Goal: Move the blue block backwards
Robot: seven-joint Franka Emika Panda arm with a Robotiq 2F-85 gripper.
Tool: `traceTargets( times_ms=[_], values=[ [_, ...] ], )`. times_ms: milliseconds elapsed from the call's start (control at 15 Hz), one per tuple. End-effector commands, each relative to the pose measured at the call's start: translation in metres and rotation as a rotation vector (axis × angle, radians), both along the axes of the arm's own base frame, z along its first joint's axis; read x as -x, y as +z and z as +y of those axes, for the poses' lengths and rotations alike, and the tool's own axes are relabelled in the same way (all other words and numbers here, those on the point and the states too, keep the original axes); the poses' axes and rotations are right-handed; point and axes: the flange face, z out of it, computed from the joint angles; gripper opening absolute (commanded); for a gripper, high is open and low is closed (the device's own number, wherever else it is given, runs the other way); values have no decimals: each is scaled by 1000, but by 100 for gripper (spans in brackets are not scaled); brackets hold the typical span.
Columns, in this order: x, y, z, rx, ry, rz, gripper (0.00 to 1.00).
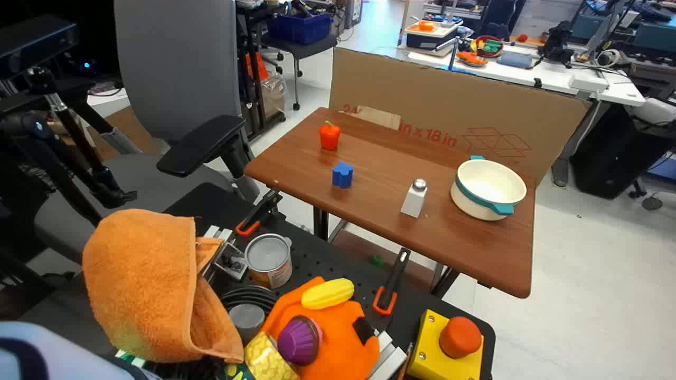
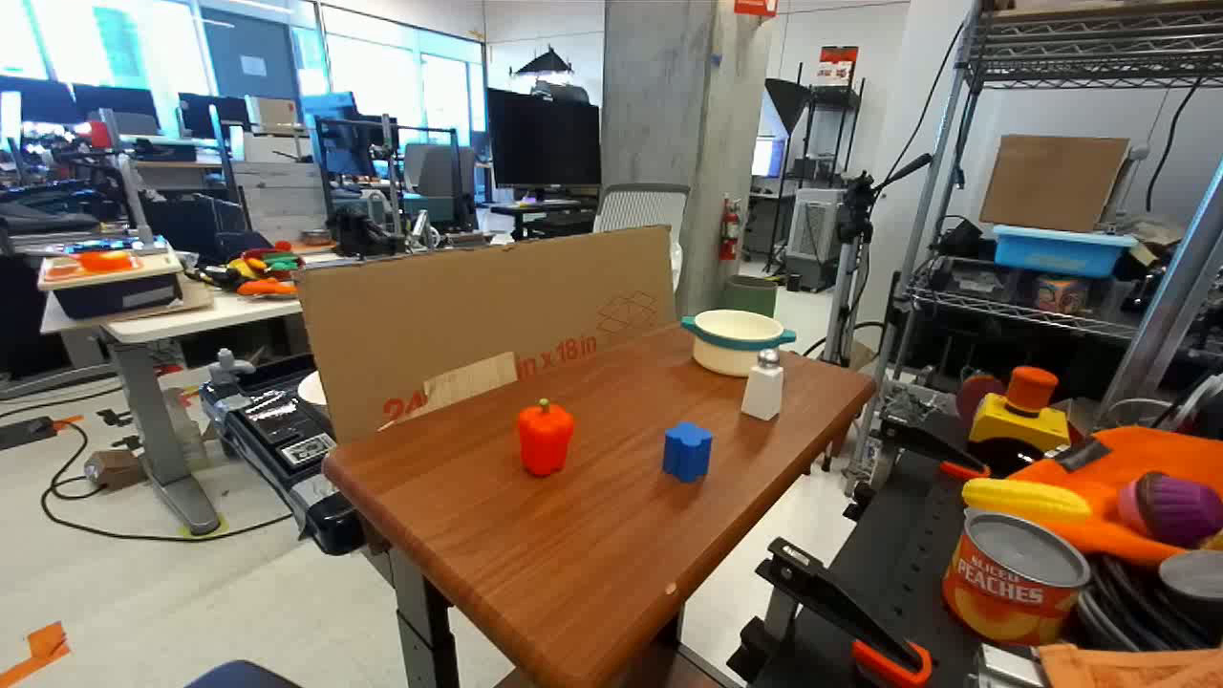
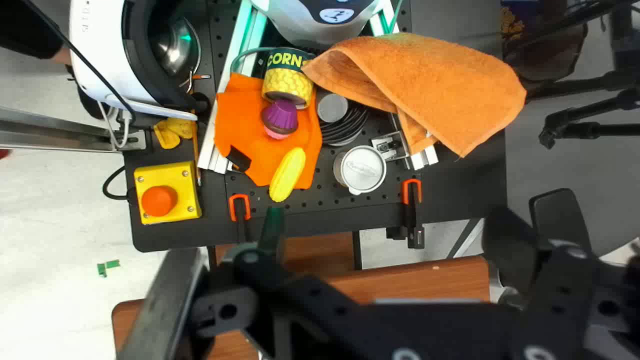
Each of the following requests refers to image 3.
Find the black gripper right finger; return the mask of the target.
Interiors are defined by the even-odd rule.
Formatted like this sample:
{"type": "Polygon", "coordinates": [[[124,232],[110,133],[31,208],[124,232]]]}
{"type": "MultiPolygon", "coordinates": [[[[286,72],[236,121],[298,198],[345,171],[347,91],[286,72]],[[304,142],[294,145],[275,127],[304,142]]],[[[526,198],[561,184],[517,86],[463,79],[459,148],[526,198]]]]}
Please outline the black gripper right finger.
{"type": "Polygon", "coordinates": [[[486,218],[485,255],[520,295],[512,360],[640,360],[640,264],[607,264],[583,208],[561,188],[528,201],[533,221],[507,205],[486,218]]]}

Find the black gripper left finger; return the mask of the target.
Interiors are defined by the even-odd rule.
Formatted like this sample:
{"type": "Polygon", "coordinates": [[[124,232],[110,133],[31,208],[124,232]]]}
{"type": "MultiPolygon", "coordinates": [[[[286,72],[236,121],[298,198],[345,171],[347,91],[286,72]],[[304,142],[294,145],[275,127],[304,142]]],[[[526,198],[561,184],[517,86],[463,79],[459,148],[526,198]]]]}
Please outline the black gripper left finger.
{"type": "Polygon", "coordinates": [[[243,330],[270,360],[369,360],[359,304],[317,276],[294,276],[275,255],[246,247],[209,273],[191,309],[193,332],[215,339],[243,330]]]}

